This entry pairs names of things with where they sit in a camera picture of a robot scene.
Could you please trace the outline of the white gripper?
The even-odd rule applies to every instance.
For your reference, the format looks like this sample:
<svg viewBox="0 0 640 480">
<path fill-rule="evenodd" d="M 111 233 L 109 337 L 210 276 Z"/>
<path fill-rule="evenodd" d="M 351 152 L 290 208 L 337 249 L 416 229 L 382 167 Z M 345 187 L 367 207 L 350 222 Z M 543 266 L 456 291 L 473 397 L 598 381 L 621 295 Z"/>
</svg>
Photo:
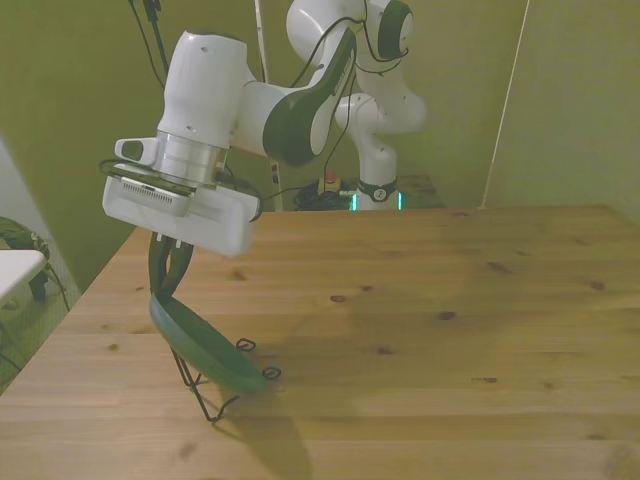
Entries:
<svg viewBox="0 0 640 480">
<path fill-rule="evenodd" d="M 108 216 L 156 233 L 150 239 L 148 273 L 150 292 L 159 299 L 177 290 L 194 246 L 227 257 L 244 254 L 259 211 L 256 197 L 224 187 L 201 186 L 181 195 L 127 177 L 106 180 L 102 205 Z M 168 237 L 182 243 L 175 241 L 169 250 Z"/>
</svg>

